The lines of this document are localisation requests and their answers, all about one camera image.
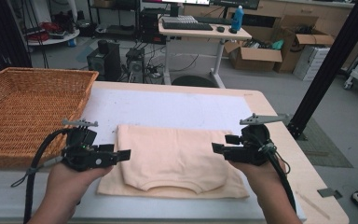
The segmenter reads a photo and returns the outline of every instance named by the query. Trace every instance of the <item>keyboard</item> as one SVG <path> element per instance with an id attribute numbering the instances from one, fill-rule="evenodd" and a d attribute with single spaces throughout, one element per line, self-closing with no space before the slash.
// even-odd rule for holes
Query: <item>keyboard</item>
<path id="1" fill-rule="evenodd" d="M 169 30 L 213 30 L 212 26 L 207 23 L 163 22 L 162 27 Z"/>
<path id="2" fill-rule="evenodd" d="M 213 17 L 194 17 L 194 19 L 201 23 L 231 25 L 231 19 Z"/>

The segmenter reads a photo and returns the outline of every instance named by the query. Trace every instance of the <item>computer tower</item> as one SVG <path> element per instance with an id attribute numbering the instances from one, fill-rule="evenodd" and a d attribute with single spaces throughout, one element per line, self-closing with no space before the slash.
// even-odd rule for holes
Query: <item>computer tower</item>
<path id="1" fill-rule="evenodd" d="M 130 73 L 129 82 L 144 83 L 145 49 L 130 49 L 126 57 Z"/>
<path id="2" fill-rule="evenodd" d="M 132 61 L 129 64 L 130 82 L 144 83 L 144 61 Z"/>
<path id="3" fill-rule="evenodd" d="M 89 70 L 99 72 L 97 80 L 118 81 L 121 77 L 119 44 L 108 43 L 107 47 L 108 50 L 98 48 L 87 56 Z"/>
<path id="4" fill-rule="evenodd" d="M 164 8 L 144 8 L 141 11 L 140 33 L 143 43 L 165 45 L 166 36 L 158 31 L 158 15 L 169 13 Z"/>

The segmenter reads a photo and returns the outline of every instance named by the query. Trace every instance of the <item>black pole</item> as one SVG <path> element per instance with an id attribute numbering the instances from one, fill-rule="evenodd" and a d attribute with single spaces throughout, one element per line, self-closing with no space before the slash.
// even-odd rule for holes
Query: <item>black pole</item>
<path id="1" fill-rule="evenodd" d="M 310 117 L 322 101 L 342 64 L 358 41 L 358 2 L 342 26 L 337 39 L 329 50 L 315 79 L 310 84 L 293 118 L 287 125 L 290 134 L 297 139 L 304 131 Z"/>
<path id="2" fill-rule="evenodd" d="M 1 67 L 32 67 L 21 35 L 7 0 L 0 0 Z"/>

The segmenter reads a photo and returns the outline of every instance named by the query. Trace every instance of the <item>computer monitor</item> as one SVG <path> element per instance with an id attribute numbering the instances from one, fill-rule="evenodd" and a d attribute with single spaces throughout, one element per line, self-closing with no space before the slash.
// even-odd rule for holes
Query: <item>computer monitor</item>
<path id="1" fill-rule="evenodd" d="M 211 0 L 214 6 L 220 7 L 238 7 L 243 9 L 257 10 L 259 0 Z"/>
<path id="2" fill-rule="evenodd" d="M 210 0 L 142 0 L 145 3 L 162 3 L 162 4 L 171 4 L 171 17 L 177 17 L 179 15 L 179 6 L 178 4 L 182 3 L 185 5 L 199 5 L 199 6 L 209 6 Z"/>

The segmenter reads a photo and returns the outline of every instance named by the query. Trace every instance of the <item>cardboard box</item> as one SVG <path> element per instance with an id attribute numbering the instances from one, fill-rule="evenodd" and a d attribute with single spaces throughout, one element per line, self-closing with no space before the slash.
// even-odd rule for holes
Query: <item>cardboard box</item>
<path id="1" fill-rule="evenodd" d="M 235 69 L 272 71 L 274 64 L 282 61 L 279 50 L 244 48 L 242 44 L 242 41 L 225 44 L 225 51 Z"/>
<path id="2" fill-rule="evenodd" d="M 293 74 L 303 81 L 312 81 L 329 50 L 330 48 L 306 46 L 301 53 Z"/>
<path id="3" fill-rule="evenodd" d="M 318 17 L 288 16 L 281 21 L 281 28 L 276 40 L 283 39 L 282 62 L 276 63 L 274 70 L 278 73 L 292 73 L 306 45 L 331 46 L 334 38 L 313 29 L 310 35 L 296 34 L 299 26 L 313 27 Z"/>

